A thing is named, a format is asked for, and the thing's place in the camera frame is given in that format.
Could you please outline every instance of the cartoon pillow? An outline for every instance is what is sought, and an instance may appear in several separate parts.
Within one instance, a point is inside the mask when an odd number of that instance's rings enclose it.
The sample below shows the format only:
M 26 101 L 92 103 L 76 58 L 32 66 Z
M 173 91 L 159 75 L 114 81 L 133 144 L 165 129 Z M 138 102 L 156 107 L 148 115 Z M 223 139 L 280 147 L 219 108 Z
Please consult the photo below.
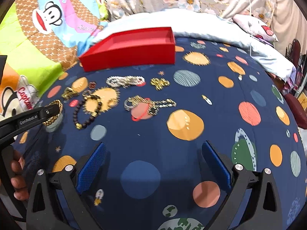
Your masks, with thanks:
M 265 41 L 278 42 L 277 36 L 274 34 L 272 29 L 256 17 L 236 14 L 232 19 L 241 29 L 249 34 L 253 32 L 253 36 Z

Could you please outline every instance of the red tray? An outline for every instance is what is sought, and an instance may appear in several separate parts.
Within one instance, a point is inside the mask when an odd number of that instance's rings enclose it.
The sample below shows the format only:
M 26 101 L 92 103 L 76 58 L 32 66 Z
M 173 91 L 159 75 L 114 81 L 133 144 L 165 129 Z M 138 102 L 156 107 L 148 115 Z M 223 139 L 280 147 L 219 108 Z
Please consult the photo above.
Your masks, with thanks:
M 175 64 L 175 38 L 171 27 L 114 33 L 82 54 L 85 72 L 150 64 Z

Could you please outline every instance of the bead bracelet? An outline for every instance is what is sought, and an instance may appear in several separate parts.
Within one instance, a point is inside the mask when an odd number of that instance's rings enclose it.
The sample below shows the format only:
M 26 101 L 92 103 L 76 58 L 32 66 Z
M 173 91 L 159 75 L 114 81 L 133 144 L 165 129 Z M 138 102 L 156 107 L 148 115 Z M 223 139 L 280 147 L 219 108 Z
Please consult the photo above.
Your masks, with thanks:
M 90 118 L 88 120 L 86 120 L 84 123 L 81 124 L 81 123 L 78 122 L 78 112 L 80 111 L 81 106 L 84 105 L 85 102 L 88 99 L 97 100 L 98 104 L 97 104 L 97 107 L 95 109 L 95 112 L 92 113 Z M 85 129 L 88 125 L 90 125 L 92 122 L 94 122 L 95 118 L 98 116 L 98 114 L 100 112 L 101 106 L 102 106 L 102 102 L 100 101 L 99 96 L 93 95 L 93 94 L 89 94 L 87 96 L 84 96 L 84 99 L 76 106 L 76 109 L 73 112 L 73 121 L 74 121 L 76 128 L 78 130 Z

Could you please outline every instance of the colorful blanket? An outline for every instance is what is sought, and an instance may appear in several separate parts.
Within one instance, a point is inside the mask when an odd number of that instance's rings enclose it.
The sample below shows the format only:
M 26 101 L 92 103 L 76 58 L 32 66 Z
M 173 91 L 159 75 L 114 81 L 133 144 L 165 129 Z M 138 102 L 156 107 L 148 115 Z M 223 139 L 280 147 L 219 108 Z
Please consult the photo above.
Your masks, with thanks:
M 15 0 L 0 24 L 0 54 L 8 56 L 0 120 L 32 109 L 89 48 L 106 15 L 104 0 Z

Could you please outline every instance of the star print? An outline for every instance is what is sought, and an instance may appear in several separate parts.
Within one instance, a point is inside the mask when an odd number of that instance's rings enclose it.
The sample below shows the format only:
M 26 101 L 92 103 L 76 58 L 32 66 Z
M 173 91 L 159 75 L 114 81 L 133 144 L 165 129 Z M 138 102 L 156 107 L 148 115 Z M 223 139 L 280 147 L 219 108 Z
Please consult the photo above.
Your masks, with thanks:
M 69 41 L 70 38 L 71 38 L 72 36 L 73 36 L 73 34 L 70 34 L 70 33 L 68 33 L 68 34 L 63 34 L 63 40 Z

